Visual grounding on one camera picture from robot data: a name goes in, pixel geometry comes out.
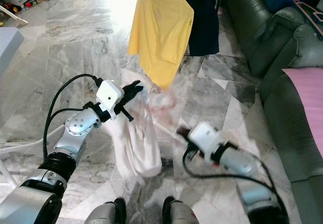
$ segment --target marble floor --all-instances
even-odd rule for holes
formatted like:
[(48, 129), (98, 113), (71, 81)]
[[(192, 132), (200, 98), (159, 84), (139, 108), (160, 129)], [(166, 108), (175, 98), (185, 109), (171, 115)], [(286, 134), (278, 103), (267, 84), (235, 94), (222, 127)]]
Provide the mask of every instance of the marble floor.
[[(136, 0), (50, 0), (20, 14), (29, 21), (19, 27), (25, 37), (0, 84), (0, 142), (32, 142), (42, 137), (44, 122), (56, 90), (72, 76), (100, 75), (117, 82), (140, 79), (152, 104), (158, 90), (127, 55)], [(174, 133), (179, 125), (209, 121), (240, 147), (258, 155), (269, 167), (291, 223), (301, 223), (281, 160), (268, 130), (261, 106), (260, 80), (250, 75), (229, 16), (219, 16), (220, 53), (209, 57), (185, 57), (167, 96), (175, 107), (160, 112), (152, 105), (161, 156), (167, 159), (162, 172), (140, 186), (123, 180), (116, 168), (111, 138), (91, 132), (84, 158), (69, 181), (58, 223), (83, 223), (98, 205), (123, 196), (129, 223), (161, 223), (162, 204), (169, 195), (183, 200), (200, 223), (244, 224), (248, 219), (233, 180), (198, 180), (189, 177), (181, 164), (186, 143)], [(93, 100), (95, 88), (87, 79), (70, 85), (56, 108), (80, 107)], [(64, 122), (53, 121), (51, 129)], [(60, 136), (48, 140), (54, 144)], [(42, 162), (41, 146), (2, 154), (17, 181), (22, 181)], [(202, 164), (201, 159), (191, 167)], [(206, 171), (220, 172), (222, 169)], [(11, 187), (1, 186), (0, 201)]]

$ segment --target pink cushion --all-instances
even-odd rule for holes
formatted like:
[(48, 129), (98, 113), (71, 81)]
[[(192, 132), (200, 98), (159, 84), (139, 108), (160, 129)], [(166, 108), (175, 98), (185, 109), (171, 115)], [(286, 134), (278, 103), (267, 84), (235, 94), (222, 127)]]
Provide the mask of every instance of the pink cushion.
[(283, 69), (303, 103), (317, 148), (323, 157), (323, 69)]

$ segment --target white cloth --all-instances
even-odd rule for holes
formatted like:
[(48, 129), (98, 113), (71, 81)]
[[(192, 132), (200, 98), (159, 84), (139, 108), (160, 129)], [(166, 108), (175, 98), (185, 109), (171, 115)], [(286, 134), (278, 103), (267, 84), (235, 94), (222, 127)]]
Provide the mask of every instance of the white cloth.
[(135, 177), (144, 184), (143, 177), (158, 175), (162, 169), (145, 88), (125, 105), (125, 109), (134, 118), (132, 122), (120, 113), (114, 121), (105, 122), (102, 129), (112, 137), (121, 176), (124, 179)]

